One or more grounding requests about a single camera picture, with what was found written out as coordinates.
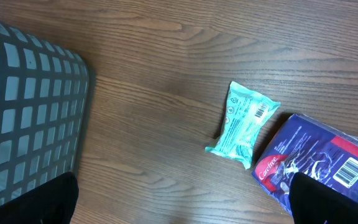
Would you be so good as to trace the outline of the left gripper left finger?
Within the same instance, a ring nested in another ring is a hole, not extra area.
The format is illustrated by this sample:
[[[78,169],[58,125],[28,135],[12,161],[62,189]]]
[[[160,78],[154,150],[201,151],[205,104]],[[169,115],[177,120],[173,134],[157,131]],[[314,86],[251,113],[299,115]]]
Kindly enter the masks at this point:
[[[72,172],[30,190],[0,206],[0,223],[70,223],[79,196]]]

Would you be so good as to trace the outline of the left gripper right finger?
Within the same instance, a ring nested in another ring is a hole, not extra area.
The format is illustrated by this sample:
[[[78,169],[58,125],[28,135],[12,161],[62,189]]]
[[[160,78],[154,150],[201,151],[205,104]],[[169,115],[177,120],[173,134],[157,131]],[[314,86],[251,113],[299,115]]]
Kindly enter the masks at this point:
[[[297,172],[289,201],[295,224],[358,224],[358,203],[328,186]]]

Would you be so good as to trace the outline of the purple tissue pack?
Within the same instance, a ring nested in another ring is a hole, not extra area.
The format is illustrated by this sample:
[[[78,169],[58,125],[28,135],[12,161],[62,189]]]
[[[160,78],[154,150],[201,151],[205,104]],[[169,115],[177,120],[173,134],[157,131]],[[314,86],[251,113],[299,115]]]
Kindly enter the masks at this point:
[[[291,115],[265,148],[252,175],[286,212],[301,172],[358,202],[358,138],[305,114]]]

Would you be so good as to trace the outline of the teal wet wipes pack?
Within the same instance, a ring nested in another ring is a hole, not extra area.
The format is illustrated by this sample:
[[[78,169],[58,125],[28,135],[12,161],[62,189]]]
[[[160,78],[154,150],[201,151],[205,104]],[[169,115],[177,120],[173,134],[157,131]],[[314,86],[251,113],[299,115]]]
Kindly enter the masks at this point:
[[[279,107],[279,102],[232,81],[221,134],[205,151],[239,161],[249,169],[257,136]]]

